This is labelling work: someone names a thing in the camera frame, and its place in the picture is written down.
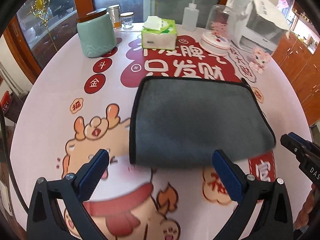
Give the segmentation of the purple and grey towel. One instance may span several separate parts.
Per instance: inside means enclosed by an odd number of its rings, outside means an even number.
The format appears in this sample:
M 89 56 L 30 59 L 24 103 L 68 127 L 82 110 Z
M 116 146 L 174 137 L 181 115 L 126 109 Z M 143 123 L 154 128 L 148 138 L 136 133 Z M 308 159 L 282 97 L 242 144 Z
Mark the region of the purple and grey towel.
M 222 150 L 232 161 L 272 150 L 276 137 L 241 82 L 145 77 L 131 112 L 130 163 L 156 168 L 210 166 Z

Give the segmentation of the brown wooden cabinet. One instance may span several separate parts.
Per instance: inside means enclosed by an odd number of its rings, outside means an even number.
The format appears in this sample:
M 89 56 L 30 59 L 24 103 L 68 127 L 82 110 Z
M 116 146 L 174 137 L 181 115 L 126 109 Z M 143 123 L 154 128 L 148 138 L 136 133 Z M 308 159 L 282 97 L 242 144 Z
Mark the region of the brown wooden cabinet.
M 272 55 L 294 89 L 309 125 L 319 121 L 319 32 L 295 0 L 279 0 L 277 8 L 289 25 Z

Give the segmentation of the pink plush dragon toy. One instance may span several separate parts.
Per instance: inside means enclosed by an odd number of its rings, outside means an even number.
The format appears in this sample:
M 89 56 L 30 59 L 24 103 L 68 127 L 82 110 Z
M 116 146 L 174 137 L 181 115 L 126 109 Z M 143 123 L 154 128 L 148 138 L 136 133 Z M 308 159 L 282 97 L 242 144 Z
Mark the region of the pink plush dragon toy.
M 252 60 L 249 63 L 249 66 L 259 74 L 262 74 L 270 60 L 271 55 L 269 53 L 265 52 L 260 47 L 254 47 L 252 51 Z

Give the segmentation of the pink cartoon printed tablecloth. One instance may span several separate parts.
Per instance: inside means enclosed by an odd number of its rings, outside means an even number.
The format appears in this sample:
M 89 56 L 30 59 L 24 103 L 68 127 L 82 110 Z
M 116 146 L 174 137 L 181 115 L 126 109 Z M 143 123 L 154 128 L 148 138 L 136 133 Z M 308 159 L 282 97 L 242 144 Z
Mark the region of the pink cartoon printed tablecloth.
M 309 124 L 274 61 L 257 74 L 248 65 L 250 54 L 235 46 L 224 57 L 212 55 L 199 45 L 202 28 L 178 27 L 173 51 L 147 50 L 141 28 L 117 30 L 117 47 L 105 56 L 85 57 L 74 36 L 51 59 L 14 132 L 10 159 L 18 188 L 29 203 L 38 178 L 75 173 L 104 148 L 111 163 L 85 207 L 107 238 L 212 239 L 236 208 L 213 168 L 154 170 L 129 163 L 130 116 L 141 79 L 244 78 L 277 139 L 289 132 L 310 139 Z

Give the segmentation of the red lidded plastic jar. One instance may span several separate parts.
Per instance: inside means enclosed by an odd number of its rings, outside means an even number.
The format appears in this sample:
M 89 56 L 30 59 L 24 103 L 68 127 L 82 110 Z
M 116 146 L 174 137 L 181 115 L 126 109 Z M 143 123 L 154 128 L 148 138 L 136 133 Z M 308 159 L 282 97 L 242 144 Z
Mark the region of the red lidded plastic jar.
M 7 90 L 4 94 L 3 94 L 3 97 L 1 99 L 1 109 L 3 111 L 3 113 L 5 113 L 9 107 L 10 107 L 10 104 L 11 104 L 11 101 L 12 101 L 12 97 L 11 97 L 11 94 L 9 93 L 9 91 Z

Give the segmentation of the white appliance with cloth cover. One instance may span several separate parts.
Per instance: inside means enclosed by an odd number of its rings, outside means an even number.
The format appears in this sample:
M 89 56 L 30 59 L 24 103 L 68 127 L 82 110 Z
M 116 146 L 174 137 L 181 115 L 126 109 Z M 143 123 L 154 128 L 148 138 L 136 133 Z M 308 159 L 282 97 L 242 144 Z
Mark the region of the white appliance with cloth cover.
M 283 14 L 269 0 L 227 0 L 233 15 L 228 19 L 232 42 L 251 53 L 255 47 L 273 54 L 290 28 Z

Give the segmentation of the glass dome pink figurine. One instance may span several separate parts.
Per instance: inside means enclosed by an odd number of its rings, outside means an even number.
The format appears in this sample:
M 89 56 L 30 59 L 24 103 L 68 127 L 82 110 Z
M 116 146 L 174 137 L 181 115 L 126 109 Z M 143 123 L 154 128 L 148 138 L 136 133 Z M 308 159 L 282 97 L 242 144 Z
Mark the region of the glass dome pink figurine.
M 225 5 L 214 5 L 209 13 L 199 45 L 207 53 L 225 56 L 230 48 L 228 20 L 232 10 Z

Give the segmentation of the white squeeze bottle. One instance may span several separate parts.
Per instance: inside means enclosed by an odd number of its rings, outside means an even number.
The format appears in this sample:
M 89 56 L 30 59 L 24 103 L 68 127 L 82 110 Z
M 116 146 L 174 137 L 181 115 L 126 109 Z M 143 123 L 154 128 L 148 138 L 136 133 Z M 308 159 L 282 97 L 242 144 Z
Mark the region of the white squeeze bottle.
M 188 7 L 185 7 L 182 19 L 182 28 L 186 31 L 194 31 L 197 25 L 199 9 L 196 0 L 192 0 Z

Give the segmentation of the green tissue box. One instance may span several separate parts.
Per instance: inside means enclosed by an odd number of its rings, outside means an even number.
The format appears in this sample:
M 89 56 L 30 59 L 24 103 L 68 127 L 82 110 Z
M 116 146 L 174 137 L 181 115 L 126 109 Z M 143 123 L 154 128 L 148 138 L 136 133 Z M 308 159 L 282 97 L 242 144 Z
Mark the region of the green tissue box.
M 141 31 L 143 49 L 175 50 L 177 29 L 174 20 L 148 16 Z

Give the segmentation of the green ceramic canister wooden lid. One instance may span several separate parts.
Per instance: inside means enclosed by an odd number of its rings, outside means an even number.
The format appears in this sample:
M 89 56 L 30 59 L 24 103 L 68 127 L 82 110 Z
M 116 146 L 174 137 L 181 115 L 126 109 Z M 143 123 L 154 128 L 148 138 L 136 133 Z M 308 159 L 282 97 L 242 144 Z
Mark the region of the green ceramic canister wooden lid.
M 113 24 L 106 8 L 94 10 L 79 18 L 76 27 L 81 49 L 86 57 L 103 56 L 117 44 Z

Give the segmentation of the glass sliding door gold ornaments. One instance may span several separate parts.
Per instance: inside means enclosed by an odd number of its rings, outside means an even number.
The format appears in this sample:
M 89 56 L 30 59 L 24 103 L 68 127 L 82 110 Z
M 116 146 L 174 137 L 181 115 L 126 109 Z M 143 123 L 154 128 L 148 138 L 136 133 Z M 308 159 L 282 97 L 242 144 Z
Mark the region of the glass sliding door gold ornaments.
M 23 0 L 4 30 L 4 40 L 23 79 L 34 83 L 76 34 L 77 21 L 86 13 L 118 5 L 120 12 L 132 12 L 135 22 L 156 15 L 181 23 L 183 10 L 191 1 L 200 10 L 197 24 L 203 27 L 211 6 L 227 0 Z

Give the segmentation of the small clear glass jar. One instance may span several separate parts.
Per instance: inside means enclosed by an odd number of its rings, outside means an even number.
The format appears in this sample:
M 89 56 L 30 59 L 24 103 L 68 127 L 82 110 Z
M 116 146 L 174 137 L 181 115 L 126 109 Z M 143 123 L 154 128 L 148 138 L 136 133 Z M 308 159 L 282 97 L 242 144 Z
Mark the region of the small clear glass jar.
M 133 27 L 134 12 L 123 12 L 120 14 L 122 27 L 131 29 Z

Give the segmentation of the tall glass jar metal lid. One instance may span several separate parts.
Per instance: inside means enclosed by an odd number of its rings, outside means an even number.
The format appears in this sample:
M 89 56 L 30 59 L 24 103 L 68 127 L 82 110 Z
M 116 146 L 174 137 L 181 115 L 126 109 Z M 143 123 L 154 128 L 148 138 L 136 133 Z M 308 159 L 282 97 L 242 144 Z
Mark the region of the tall glass jar metal lid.
M 113 28 L 119 29 L 121 28 L 121 18 L 120 18 L 120 5 L 115 4 L 108 7 L 108 13 L 110 15 Z

